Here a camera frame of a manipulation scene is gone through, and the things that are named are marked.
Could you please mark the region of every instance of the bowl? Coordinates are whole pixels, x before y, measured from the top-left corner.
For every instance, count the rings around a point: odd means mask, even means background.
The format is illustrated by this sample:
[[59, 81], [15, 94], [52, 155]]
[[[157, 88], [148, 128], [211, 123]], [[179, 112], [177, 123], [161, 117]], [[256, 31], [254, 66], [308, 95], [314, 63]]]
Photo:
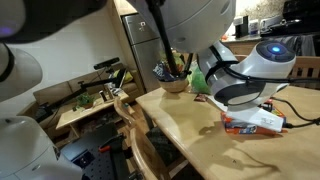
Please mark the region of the bowl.
[[189, 81], [187, 79], [176, 80], [172, 82], [164, 82], [164, 81], [158, 81], [158, 82], [164, 90], [172, 93], [181, 92], [189, 85]]

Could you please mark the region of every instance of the stainless steel refrigerator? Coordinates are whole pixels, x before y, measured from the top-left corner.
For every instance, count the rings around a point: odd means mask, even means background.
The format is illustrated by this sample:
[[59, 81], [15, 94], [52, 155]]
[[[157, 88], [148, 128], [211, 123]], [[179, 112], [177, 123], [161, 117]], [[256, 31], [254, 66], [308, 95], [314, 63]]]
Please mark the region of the stainless steel refrigerator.
[[146, 91], [159, 88], [152, 73], [163, 50], [159, 34], [152, 31], [139, 14], [122, 16], [122, 22]]

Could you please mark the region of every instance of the wall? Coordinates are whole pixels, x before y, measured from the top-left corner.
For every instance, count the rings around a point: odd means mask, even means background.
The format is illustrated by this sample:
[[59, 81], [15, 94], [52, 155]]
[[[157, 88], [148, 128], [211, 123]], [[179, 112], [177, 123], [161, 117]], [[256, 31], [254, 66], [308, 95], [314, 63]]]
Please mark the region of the wall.
[[96, 63], [119, 57], [126, 64], [106, 9], [77, 20], [41, 41], [9, 45], [35, 57], [42, 67], [43, 79], [24, 94], [0, 103], [0, 116], [16, 115], [35, 100], [34, 91], [92, 72]]
[[286, 0], [237, 0], [237, 16], [249, 19], [263, 19], [282, 14]]

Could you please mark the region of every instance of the wooden chair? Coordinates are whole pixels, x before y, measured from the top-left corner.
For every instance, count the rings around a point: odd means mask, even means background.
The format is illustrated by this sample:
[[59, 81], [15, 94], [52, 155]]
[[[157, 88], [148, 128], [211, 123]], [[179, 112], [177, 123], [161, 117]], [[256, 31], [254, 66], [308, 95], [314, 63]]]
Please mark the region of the wooden chair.
[[[290, 78], [319, 78], [320, 57], [297, 56], [296, 63], [289, 74]], [[320, 89], [320, 83], [294, 83], [293, 86]]]
[[[134, 153], [135, 162], [132, 162], [132, 165], [134, 168], [139, 168], [143, 172], [143, 174], [146, 174], [145, 176], [147, 179], [153, 180], [153, 179], [157, 179], [154, 177], [160, 177], [160, 176], [149, 175], [149, 174], [153, 174], [151, 173], [153, 171], [146, 170], [145, 167], [150, 167], [149, 169], [159, 170], [163, 174], [166, 174], [166, 175], [163, 175], [165, 179], [167, 179], [168, 177], [170, 179], [170, 176], [169, 176], [170, 171], [171, 171], [170, 174], [172, 174], [173, 176], [173, 174], [176, 173], [177, 169], [181, 167], [181, 164], [183, 165], [184, 163], [184, 165], [186, 165], [188, 163], [185, 160], [185, 158], [181, 156], [179, 159], [177, 159], [170, 165], [165, 166], [163, 160], [161, 159], [158, 152], [155, 150], [150, 140], [140, 130], [139, 126], [136, 123], [135, 118], [128, 112], [128, 108], [125, 107], [125, 105], [122, 103], [122, 101], [118, 97], [114, 99], [114, 108], [126, 124], [126, 127], [121, 129], [121, 132], [123, 132], [127, 136], [127, 139], [125, 140], [126, 146], [131, 146], [132, 151]], [[141, 161], [141, 159], [146, 159], [148, 157], [147, 155], [150, 156], [150, 158], [152, 159], [151, 163], [149, 163], [150, 161], [148, 162]], [[190, 165], [185, 166], [184, 169], [188, 170], [189, 172], [194, 172], [193, 168], [191, 168]], [[180, 177], [183, 175], [181, 174], [182, 172], [177, 173], [176, 177]]]
[[176, 169], [165, 166], [157, 150], [143, 134], [139, 127], [130, 130], [131, 148], [134, 159], [146, 180], [193, 179], [202, 180], [202, 176], [188, 161], [180, 164]]
[[133, 128], [135, 125], [135, 119], [131, 116], [128, 111], [128, 108], [125, 108], [125, 105], [122, 103], [119, 97], [114, 98], [114, 109], [123, 119], [129, 129]]

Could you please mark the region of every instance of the white robot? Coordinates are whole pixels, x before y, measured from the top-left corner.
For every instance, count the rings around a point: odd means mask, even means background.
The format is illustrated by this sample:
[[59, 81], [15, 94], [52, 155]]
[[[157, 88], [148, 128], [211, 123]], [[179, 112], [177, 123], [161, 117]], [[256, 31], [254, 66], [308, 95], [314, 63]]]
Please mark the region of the white robot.
[[[167, 50], [172, 47], [199, 55], [200, 69], [216, 104], [226, 110], [228, 116], [274, 131], [281, 130], [283, 120], [257, 105], [287, 85], [285, 79], [279, 78], [287, 77], [291, 71], [294, 52], [283, 44], [262, 42], [244, 61], [237, 63], [231, 51], [219, 42], [234, 19], [235, 0], [128, 1], [155, 31], [160, 32]], [[0, 1], [0, 42], [16, 44], [40, 40], [100, 9], [105, 3], [106, 0]], [[159, 29], [161, 21], [164, 26]], [[23, 62], [24, 57], [28, 57], [28, 62]], [[27, 54], [13, 62], [10, 49], [1, 45], [0, 58], [0, 90], [5, 94], [0, 96], [0, 102], [40, 82], [41, 68]], [[29, 62], [32, 64], [29, 71], [33, 69], [34, 73], [23, 76], [21, 72], [28, 66], [20, 63]], [[17, 88], [16, 82], [23, 80], [29, 83], [23, 89]], [[0, 179], [81, 179], [81, 169], [59, 156], [40, 126], [30, 118], [1, 118], [0, 144]]]

